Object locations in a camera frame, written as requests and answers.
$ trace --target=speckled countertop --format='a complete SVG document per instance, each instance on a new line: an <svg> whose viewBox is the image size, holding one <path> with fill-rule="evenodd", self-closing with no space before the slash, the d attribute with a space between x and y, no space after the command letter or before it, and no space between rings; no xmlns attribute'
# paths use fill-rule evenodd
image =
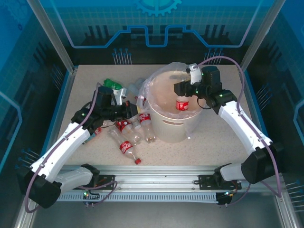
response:
<svg viewBox="0 0 304 228"><path fill-rule="evenodd" d="M62 121L60 135L70 123L75 111L90 101L97 82L114 79L128 87L136 79L147 78L163 65L80 65ZM219 65L223 88L239 95L241 82L237 68L233 65ZM245 96L241 105L250 117ZM141 165L223 165L242 162L247 158L244 147L229 125L212 110L203 110L203 118L190 140L180 143L142 142L135 148ZM108 135L108 128L102 130L86 145L81 145L67 165L133 165L125 158L115 141Z"/></svg>

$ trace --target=black mounting bracket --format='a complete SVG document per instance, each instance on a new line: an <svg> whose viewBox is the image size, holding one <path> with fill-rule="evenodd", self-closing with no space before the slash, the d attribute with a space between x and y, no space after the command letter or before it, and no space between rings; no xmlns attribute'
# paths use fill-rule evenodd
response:
<svg viewBox="0 0 304 228"><path fill-rule="evenodd" d="M199 180L194 181L194 184L199 185L199 190L233 190L236 187L237 190L242 189L241 183L236 180L224 182L219 186L214 175L199 175Z"/></svg>

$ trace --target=white bucket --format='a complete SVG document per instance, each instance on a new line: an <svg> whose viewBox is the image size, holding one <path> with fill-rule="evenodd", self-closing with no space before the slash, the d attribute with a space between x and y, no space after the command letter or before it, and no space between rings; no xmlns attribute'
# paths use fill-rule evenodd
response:
<svg viewBox="0 0 304 228"><path fill-rule="evenodd" d="M159 74L149 84L151 94L147 96L147 101L154 111L151 113L153 130L160 140L168 143L178 143L186 139L201 117L202 109L197 104L196 96L189 97L187 111L176 109L174 84L181 82L181 79L189 80L189 75L182 71L167 71ZM200 100L199 104L204 105L205 100Z"/></svg>

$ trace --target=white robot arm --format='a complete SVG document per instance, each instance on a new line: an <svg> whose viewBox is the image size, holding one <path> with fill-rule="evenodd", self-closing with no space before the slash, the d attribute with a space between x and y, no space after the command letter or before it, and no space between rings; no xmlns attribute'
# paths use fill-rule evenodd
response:
<svg viewBox="0 0 304 228"><path fill-rule="evenodd" d="M282 146L266 137L241 107L239 114L237 98L231 91L222 88L218 68L206 66L201 71L196 64L192 64L186 70L190 73L191 80L175 84L174 92L178 96L196 95L199 99L205 99L207 105L230 125L248 154L248 158L242 164L227 164L215 169L214 179L217 185L220 187L224 182L235 180L247 180L255 184L273 176L273 163L261 140L264 140L275 157L282 151Z"/></svg>
<svg viewBox="0 0 304 228"><path fill-rule="evenodd" d="M84 164L79 169L62 175L59 175L59 171L74 151L103 125L104 120L120 121L137 114L136 105L129 101L122 102L124 94L123 89L114 93L110 88L99 87L95 104L91 103L90 106L91 114L89 115L89 109L86 107L77 111L63 135L47 153L29 169L23 167L18 170L21 192L26 194L30 188L29 198L43 208L48 208L56 202L61 193L79 186L94 187L98 182L99 170L91 165Z"/></svg>

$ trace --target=glass wall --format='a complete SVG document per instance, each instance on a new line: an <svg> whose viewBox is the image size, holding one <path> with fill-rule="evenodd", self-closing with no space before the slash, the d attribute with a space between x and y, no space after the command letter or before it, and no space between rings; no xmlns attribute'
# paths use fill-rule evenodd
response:
<svg viewBox="0 0 304 228"><path fill-rule="evenodd" d="M287 0L248 67L269 136L281 142L284 178L304 182L304 2ZM295 210L304 218L298 187Z"/></svg>
<svg viewBox="0 0 304 228"><path fill-rule="evenodd" d="M41 3L75 65L168 64L218 55L240 62L273 0Z"/></svg>
<svg viewBox="0 0 304 228"><path fill-rule="evenodd" d="M16 169L40 154L66 70L26 1L0 0L0 37L0 224L11 227Z"/></svg>

